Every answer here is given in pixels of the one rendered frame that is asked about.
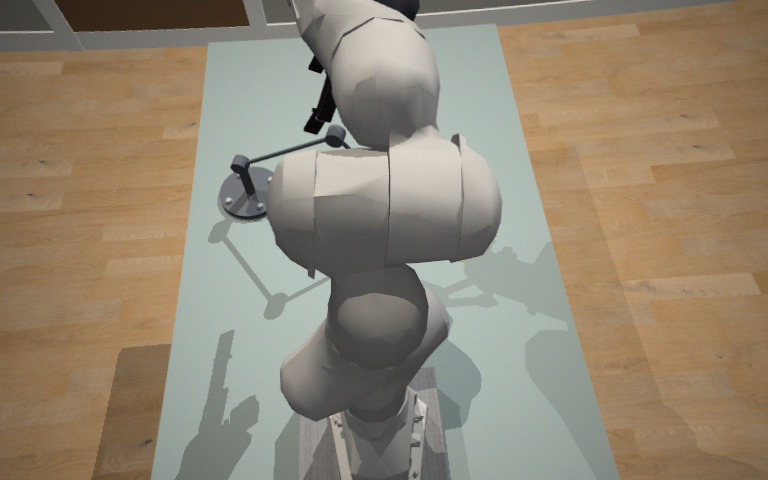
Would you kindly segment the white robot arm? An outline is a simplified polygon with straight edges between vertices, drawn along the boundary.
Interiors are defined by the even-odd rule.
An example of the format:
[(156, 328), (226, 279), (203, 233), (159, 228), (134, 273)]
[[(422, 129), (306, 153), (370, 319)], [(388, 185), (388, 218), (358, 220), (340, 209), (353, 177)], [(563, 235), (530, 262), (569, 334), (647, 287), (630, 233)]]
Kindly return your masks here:
[(407, 264), (484, 255), (498, 180), (461, 134), (438, 129), (419, 0), (287, 2), (342, 123), (369, 148), (287, 154), (269, 183), (276, 245), (331, 278), (327, 317), (283, 360), (280, 390), (296, 413), (330, 416), (341, 480), (420, 480), (427, 405), (409, 383), (449, 316)]

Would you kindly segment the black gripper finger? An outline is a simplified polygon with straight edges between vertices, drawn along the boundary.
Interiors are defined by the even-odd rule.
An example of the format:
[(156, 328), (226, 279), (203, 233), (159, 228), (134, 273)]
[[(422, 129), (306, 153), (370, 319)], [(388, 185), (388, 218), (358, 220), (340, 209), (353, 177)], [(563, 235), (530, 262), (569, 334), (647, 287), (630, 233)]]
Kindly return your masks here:
[(314, 72), (317, 72), (317, 73), (321, 74), (324, 69), (321, 66), (321, 64), (318, 62), (316, 57), (314, 56), (312, 61), (311, 61), (311, 63), (310, 63), (310, 65), (309, 65), (309, 67), (308, 67), (308, 70), (311, 70), (311, 71), (314, 71)]
[(332, 84), (331, 82), (329, 82), (329, 77), (328, 77), (328, 74), (326, 73), (326, 79), (324, 82), (324, 86), (321, 92), (321, 96), (320, 96), (317, 108), (312, 108), (313, 113), (304, 127), (304, 132), (318, 135), (324, 123), (325, 122), (330, 123), (332, 121), (332, 117), (334, 115), (335, 110), (336, 110), (336, 104), (332, 96)]

